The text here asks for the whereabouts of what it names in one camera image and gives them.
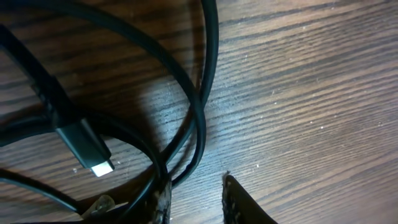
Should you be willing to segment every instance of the cord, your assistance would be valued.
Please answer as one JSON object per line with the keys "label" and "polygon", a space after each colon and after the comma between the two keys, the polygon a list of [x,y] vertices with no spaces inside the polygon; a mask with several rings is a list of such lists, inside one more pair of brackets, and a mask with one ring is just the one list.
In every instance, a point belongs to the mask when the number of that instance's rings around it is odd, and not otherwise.
{"label": "cord", "polygon": [[[153,175],[143,186],[138,197],[131,200],[127,205],[114,209],[108,213],[119,215],[120,220],[123,220],[123,218],[128,216],[128,213],[134,208],[134,206],[144,200],[149,194],[150,189],[158,182],[156,181],[156,176],[161,180],[168,175],[165,165],[168,164],[176,155],[178,150],[183,146],[184,142],[196,127],[197,146],[192,161],[186,169],[172,181],[173,187],[176,187],[188,178],[199,164],[205,148],[206,123],[203,108],[210,94],[218,55],[218,16],[214,0],[201,1],[206,25],[206,60],[199,94],[196,93],[193,83],[183,68],[159,43],[135,27],[110,14],[84,4],[71,1],[6,0],[6,2],[12,6],[39,7],[79,17],[123,35],[130,41],[140,45],[158,60],[163,61],[165,67],[175,77],[190,102],[190,111],[187,115],[188,124],[180,128],[170,144],[162,151],[161,154],[148,140],[139,134],[139,131],[135,130],[132,126],[126,125],[117,118],[78,108],[79,112],[88,118],[96,132],[112,136],[121,141],[132,144],[149,156],[156,166],[157,175]],[[45,115],[34,114],[32,116],[8,122],[0,131],[0,145],[5,146],[29,136],[53,132],[53,128],[51,127],[50,120]],[[49,186],[36,182],[35,180],[31,181],[31,179],[26,179],[26,177],[21,175],[11,175],[11,173],[6,170],[0,170],[0,181],[10,182],[41,193],[64,204],[66,207],[79,214],[84,212],[79,208],[74,199],[69,198],[67,195],[62,194]]]}

